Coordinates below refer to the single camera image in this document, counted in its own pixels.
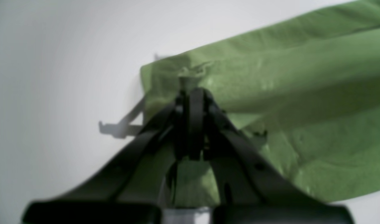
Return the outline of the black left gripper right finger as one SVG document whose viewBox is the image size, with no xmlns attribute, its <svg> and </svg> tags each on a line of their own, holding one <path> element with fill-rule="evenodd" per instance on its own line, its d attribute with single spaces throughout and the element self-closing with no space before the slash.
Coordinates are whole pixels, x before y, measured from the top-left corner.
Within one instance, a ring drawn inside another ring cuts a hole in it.
<svg viewBox="0 0 380 224">
<path fill-rule="evenodd" d="M 222 112 L 212 95 L 196 88 L 188 95 L 188 153 L 209 161 L 221 204 L 213 224 L 352 224 L 344 206 L 307 196 L 281 176 Z"/>
</svg>

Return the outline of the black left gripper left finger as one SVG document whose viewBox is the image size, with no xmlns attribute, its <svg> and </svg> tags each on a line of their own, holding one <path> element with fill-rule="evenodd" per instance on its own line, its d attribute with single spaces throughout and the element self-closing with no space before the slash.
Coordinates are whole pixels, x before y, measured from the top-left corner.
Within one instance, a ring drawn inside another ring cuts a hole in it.
<svg viewBox="0 0 380 224">
<path fill-rule="evenodd" d="M 166 181 L 188 155 L 188 97 L 177 95 L 93 176 L 72 190 L 31 202 L 23 224 L 163 224 Z"/>
</svg>

